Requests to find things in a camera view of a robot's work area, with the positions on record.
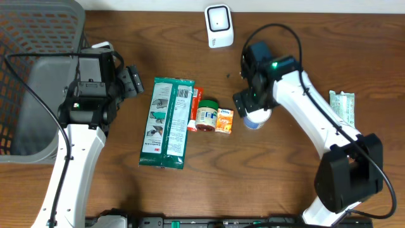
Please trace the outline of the red stick sachet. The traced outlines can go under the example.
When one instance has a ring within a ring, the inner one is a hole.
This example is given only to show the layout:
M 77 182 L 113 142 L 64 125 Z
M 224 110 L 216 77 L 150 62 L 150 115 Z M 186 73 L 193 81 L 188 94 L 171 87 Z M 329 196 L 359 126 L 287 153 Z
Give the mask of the red stick sachet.
M 193 90 L 192 106 L 190 111 L 190 120 L 187 124 L 187 130 L 196 132 L 196 116 L 199 102 L 201 101 L 204 89 L 202 87 L 195 87 Z

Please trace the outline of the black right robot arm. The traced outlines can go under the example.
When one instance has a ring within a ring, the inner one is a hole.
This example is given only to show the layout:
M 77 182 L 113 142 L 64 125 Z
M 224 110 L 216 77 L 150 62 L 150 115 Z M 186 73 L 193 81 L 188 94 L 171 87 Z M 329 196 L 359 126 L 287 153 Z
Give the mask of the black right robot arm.
M 284 107 L 314 144 L 320 164 L 316 199 L 302 214 L 306 224 L 330 227 L 382 190 L 383 148 L 375 134 L 362 135 L 340 118 L 313 87 L 293 56 L 271 59 L 243 54 L 241 76 L 249 87 L 234 94 L 241 117 Z

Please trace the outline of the tall green white packet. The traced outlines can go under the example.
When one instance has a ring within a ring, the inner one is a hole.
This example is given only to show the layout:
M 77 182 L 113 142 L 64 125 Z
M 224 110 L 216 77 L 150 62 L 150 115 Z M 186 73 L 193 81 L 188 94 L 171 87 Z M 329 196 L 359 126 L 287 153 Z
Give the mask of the tall green white packet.
M 193 80 L 154 79 L 140 166 L 184 168 L 194 85 Z

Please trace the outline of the orange snack packet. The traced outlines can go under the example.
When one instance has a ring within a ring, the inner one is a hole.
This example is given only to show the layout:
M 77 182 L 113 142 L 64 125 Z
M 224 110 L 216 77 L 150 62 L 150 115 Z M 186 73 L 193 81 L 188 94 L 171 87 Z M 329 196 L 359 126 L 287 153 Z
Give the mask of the orange snack packet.
M 234 118 L 233 110 L 219 108 L 215 131 L 231 134 L 233 118 Z

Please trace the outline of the light green tissue packet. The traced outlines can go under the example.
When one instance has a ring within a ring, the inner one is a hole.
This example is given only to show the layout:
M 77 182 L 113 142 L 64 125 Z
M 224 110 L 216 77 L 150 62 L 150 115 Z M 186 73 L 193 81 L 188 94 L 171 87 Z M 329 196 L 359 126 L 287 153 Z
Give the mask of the light green tissue packet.
M 355 94 L 341 91 L 329 91 L 329 103 L 331 108 L 340 118 L 351 127 L 355 127 Z

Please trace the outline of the white tub container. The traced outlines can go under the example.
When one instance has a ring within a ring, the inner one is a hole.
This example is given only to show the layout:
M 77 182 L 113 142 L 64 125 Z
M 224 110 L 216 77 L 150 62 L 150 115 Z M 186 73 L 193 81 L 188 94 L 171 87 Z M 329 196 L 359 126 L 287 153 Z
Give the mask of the white tub container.
M 252 112 L 247 112 L 243 118 L 244 124 L 249 129 L 260 129 L 271 116 L 271 109 L 264 108 Z

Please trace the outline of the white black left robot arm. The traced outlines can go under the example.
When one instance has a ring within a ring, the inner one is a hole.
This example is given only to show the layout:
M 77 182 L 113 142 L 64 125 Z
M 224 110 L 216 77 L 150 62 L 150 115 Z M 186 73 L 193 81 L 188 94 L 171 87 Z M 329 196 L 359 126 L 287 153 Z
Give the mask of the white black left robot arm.
M 85 211 L 99 155 L 121 103 L 144 92 L 138 69 L 74 80 L 59 107 L 56 160 L 34 227 L 85 227 Z

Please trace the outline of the green lid jar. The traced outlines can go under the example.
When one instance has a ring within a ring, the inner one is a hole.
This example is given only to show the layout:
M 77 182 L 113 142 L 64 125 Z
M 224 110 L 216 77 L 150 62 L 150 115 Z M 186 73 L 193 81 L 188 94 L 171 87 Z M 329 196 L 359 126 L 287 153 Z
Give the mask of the green lid jar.
M 196 114 L 196 128 L 201 131 L 214 131 L 218 118 L 218 103 L 212 100 L 201 100 Z

